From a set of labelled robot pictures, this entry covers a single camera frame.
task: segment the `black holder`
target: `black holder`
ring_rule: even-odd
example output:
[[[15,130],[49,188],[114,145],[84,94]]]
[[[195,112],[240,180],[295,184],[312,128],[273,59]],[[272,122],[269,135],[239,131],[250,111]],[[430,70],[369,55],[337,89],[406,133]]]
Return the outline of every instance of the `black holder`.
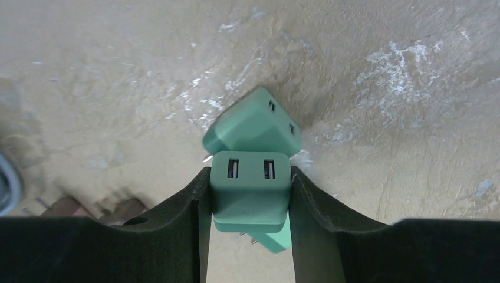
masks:
[[[370,219],[297,167],[290,201],[297,283],[499,282],[500,222]],[[206,282],[210,168],[123,226],[0,218],[0,282]]]

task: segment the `concrete floor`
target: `concrete floor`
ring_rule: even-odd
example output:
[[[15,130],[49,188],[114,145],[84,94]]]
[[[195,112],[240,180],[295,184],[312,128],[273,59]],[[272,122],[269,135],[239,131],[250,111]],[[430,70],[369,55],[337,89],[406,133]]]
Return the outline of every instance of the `concrete floor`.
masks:
[[[294,163],[352,208],[500,219],[499,38],[497,0],[0,0],[0,146],[27,186],[13,214],[65,193],[159,203],[263,85],[303,129]],[[214,229],[208,277],[293,282],[291,251]]]

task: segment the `gray cable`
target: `gray cable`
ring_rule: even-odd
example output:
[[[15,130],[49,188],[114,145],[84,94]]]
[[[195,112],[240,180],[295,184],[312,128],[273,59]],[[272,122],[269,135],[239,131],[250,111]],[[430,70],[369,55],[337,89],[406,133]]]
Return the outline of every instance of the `gray cable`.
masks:
[[[13,163],[0,152],[0,216],[10,213],[21,201],[22,181]]]

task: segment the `green plug adapter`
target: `green plug adapter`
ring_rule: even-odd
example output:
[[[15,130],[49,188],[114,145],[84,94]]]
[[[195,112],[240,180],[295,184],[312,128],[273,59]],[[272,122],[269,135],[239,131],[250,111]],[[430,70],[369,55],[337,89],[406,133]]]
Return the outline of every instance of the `green plug adapter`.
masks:
[[[221,232],[277,233],[287,219],[290,159],[278,152],[219,152],[210,172],[212,212]]]
[[[278,233],[248,233],[250,237],[266,247],[272,253],[286,251],[292,247],[292,233],[290,231],[290,216],[287,215],[287,221],[283,229]]]
[[[302,149],[302,133],[271,93],[258,88],[218,117],[203,137],[203,146],[210,155],[242,150],[292,157]]]

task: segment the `green outlet adapter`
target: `green outlet adapter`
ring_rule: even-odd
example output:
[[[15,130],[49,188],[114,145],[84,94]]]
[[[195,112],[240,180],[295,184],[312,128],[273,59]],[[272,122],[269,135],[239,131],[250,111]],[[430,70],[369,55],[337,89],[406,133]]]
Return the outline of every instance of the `green outlet adapter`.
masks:
[[[290,159],[279,152],[219,152],[210,172],[212,212],[221,232],[277,233],[287,219]]]
[[[249,233],[248,235],[275,254],[286,251],[292,247],[290,216],[287,215],[285,225],[278,233]]]
[[[203,137],[211,154],[221,151],[281,152],[302,149],[302,133],[271,93],[258,88],[222,113]]]

